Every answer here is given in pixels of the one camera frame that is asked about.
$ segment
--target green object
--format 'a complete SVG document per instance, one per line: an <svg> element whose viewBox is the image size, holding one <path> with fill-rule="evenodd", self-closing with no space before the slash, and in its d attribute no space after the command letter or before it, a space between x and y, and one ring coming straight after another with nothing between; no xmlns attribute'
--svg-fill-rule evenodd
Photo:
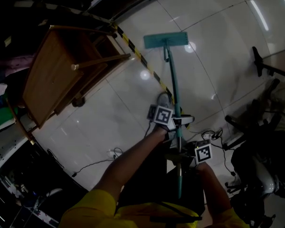
<svg viewBox="0 0 285 228"><path fill-rule="evenodd" d="M15 113L18 113L18 108L14 108ZM0 109L0 125L13 118L13 114L11 113L8 107L3 107Z"/></svg>
<svg viewBox="0 0 285 228"><path fill-rule="evenodd" d="M165 62L169 62L172 84L173 84L173 95L174 95L174 111L175 116L181 116L181 106L179 99L179 87L177 83L176 70L173 60L172 52L170 51L170 47L173 46L185 46L189 43L188 35L186 32L176 32L176 33L164 33L164 34L156 34L144 36L144 45L146 49L150 48L160 48L163 47L163 54ZM177 147L178 152L181 152L181 137L182 131L181 127L177 127L176 129L176 138L177 138ZM181 198L181 189L182 189L182 174L181 174L181 164L177 164L177 174L178 174L178 198Z"/></svg>

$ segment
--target yellow and black tape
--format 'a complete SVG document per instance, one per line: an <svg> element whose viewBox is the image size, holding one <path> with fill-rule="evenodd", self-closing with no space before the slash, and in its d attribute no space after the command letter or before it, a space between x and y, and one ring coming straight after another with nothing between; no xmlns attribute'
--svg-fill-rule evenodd
<svg viewBox="0 0 285 228"><path fill-rule="evenodd" d="M171 97L172 102L174 104L174 97L171 93L171 91L168 89L168 87L163 83L161 78L158 76L158 74L153 70L153 68L148 64L147 60L143 57L143 55L139 52L139 50L135 47L133 42L126 36L126 34L123 32L123 30L116 25L115 23L112 24L114 29L117 30L117 33L121 36L121 38L126 42L127 46L134 52L134 54L140 59L141 63L149 70L149 72L154 76L154 78L157 80L158 83L160 83L161 87L167 94Z"/></svg>

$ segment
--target forearm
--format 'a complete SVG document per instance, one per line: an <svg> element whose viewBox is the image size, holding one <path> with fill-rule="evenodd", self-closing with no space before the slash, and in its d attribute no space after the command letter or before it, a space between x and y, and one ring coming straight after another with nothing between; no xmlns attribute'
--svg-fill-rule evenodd
<svg viewBox="0 0 285 228"><path fill-rule="evenodd" d="M204 188L207 206L211 216L215 216L231 208L229 197L215 176L213 170L206 163L198 166Z"/></svg>
<svg viewBox="0 0 285 228"><path fill-rule="evenodd" d="M94 189L109 192L117 201L121 187L134 175L150 152L164 140L165 132L155 131L118 157L106 169Z"/></svg>

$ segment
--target mop handle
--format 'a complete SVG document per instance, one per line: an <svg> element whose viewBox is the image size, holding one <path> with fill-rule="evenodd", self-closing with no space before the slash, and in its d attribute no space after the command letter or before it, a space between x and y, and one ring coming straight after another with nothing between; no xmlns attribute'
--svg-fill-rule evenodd
<svg viewBox="0 0 285 228"><path fill-rule="evenodd" d="M169 60L170 64L170 70L171 70L171 77L172 77L172 84L173 84L173 93L174 93L174 111L176 117L181 116L181 106L180 106L180 101L179 101L179 88L178 88L178 83L177 83L177 77L176 77L176 70L174 66L174 60L172 53L170 52L170 47L166 43L166 46L164 47L164 57L165 60ZM176 128L176 138L177 138L177 148L178 152L181 153L181 137L182 137L182 131L181 131L181 126L177 126ZM181 173L181 164L177 163L177 176L178 176L178 198L181 198L181 190L182 190L182 173Z"/></svg>

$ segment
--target mop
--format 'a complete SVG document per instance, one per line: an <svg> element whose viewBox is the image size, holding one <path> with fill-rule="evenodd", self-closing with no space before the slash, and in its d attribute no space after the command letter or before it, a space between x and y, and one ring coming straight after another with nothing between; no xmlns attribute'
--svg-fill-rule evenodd
<svg viewBox="0 0 285 228"><path fill-rule="evenodd" d="M164 60L165 62L169 62L170 64L172 84L173 84L173 95L174 95L174 113L176 117L181 117L179 89L178 89L173 56L172 52L170 51L170 47L188 45L189 43L188 35L186 32L165 33L165 34L144 36L143 40L146 49L163 47ZM177 140L177 148L179 153L181 153L181 137L182 137L181 126L178 125L176 127L176 140ZM181 198L182 173L181 173L180 163L177 163L177 175L178 175L178 198Z"/></svg>

